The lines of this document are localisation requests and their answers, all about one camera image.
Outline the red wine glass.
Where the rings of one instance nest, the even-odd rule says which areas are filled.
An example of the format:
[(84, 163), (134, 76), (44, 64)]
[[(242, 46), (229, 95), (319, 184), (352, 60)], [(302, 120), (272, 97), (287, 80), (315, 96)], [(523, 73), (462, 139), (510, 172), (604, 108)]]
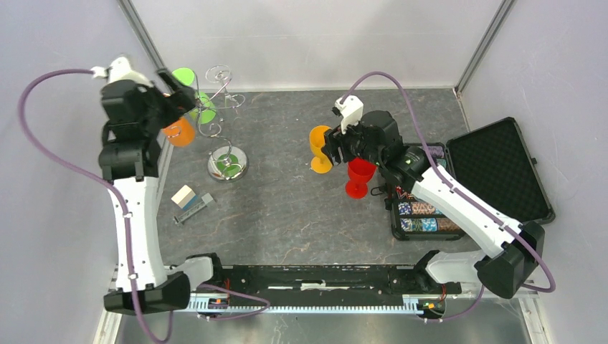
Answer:
[(367, 183), (376, 173), (376, 165), (361, 158), (355, 158), (348, 162), (346, 183), (346, 194), (353, 199), (362, 199), (368, 193)]

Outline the yellow wine glass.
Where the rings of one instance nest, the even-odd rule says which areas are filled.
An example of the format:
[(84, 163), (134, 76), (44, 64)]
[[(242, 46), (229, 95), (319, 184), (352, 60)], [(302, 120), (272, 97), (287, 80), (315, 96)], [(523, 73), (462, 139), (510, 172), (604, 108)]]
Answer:
[(328, 157), (322, 151), (322, 148), (326, 144), (324, 134), (330, 129), (327, 125), (318, 125), (309, 133), (310, 150), (314, 155), (310, 162), (310, 167), (314, 172), (319, 174), (327, 173), (333, 167)]

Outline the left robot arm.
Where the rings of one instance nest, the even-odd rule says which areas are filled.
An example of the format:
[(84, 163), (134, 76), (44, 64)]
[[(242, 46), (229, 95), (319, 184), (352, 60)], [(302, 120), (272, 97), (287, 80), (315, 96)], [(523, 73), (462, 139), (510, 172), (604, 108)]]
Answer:
[(172, 272), (163, 264), (156, 220), (157, 136), (194, 109), (196, 101), (194, 90), (168, 69), (156, 73), (170, 95), (135, 72), (110, 78), (100, 91), (108, 120), (98, 163), (110, 184), (119, 248), (115, 289), (103, 304), (107, 311), (124, 315), (134, 315), (137, 307), (143, 314), (183, 310), (197, 285), (216, 292), (225, 283), (224, 271), (203, 254), (189, 257)]

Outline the orange wine glass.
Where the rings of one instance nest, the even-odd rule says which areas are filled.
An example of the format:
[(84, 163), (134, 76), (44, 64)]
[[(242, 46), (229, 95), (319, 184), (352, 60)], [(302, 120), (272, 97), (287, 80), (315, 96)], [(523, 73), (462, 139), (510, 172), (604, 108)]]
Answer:
[(169, 143), (176, 147), (189, 145), (195, 137), (194, 127), (185, 117), (181, 117), (175, 123), (163, 128), (162, 133)]

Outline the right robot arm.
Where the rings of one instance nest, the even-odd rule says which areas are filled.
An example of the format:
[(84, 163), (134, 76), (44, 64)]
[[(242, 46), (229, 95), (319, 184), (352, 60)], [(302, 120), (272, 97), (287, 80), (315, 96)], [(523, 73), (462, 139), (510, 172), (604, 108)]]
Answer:
[(445, 283), (479, 282), (505, 299), (521, 287), (546, 293), (556, 290), (556, 280), (542, 258), (545, 231), (540, 224), (523, 224), (467, 190), (435, 163), (426, 144), (405, 144), (389, 112), (348, 113), (336, 107), (332, 111), (341, 122), (324, 133), (322, 147), (331, 163), (359, 158), (376, 166), (389, 184), (435, 207), (479, 246), (474, 252), (431, 253), (414, 273), (419, 290), (433, 292)]

